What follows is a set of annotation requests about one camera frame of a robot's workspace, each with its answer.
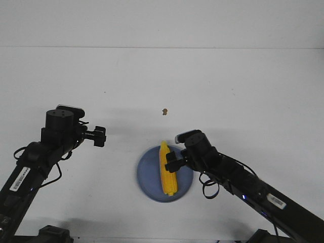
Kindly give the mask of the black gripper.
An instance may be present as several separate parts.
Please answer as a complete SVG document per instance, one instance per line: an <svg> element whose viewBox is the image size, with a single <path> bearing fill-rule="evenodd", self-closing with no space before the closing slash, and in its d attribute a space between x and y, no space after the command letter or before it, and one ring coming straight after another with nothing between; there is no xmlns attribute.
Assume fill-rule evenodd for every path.
<svg viewBox="0 0 324 243"><path fill-rule="evenodd" d="M105 145L106 142L105 127L95 126L94 132L91 132L88 131L88 127L86 125L78 125L75 128L75 132L78 141L84 141L85 139L88 139L88 140L93 140L94 146L96 147L104 147Z"/></svg>
<svg viewBox="0 0 324 243"><path fill-rule="evenodd" d="M187 149L183 149L180 152L181 158L178 159L175 151L166 154L167 164L165 165L165 170L174 173L180 170L182 166L187 166L192 170L192 158Z"/></svg>

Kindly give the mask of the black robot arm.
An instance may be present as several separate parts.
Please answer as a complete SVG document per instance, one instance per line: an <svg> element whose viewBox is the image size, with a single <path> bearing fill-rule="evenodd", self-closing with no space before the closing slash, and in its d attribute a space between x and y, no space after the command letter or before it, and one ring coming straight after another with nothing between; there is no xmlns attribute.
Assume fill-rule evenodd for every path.
<svg viewBox="0 0 324 243"><path fill-rule="evenodd" d="M175 152L166 155L166 170L176 172L182 166L208 176L204 186L217 184L236 195L293 242L323 242L323 220L291 200L263 180L251 168L217 151L200 130L179 134L183 143L181 158Z"/></svg>
<svg viewBox="0 0 324 243"><path fill-rule="evenodd" d="M10 242L53 166L71 157L86 139L104 147L106 129L89 131L81 108L59 105L47 111L38 142L20 148L16 167L1 190L1 242Z"/></svg>

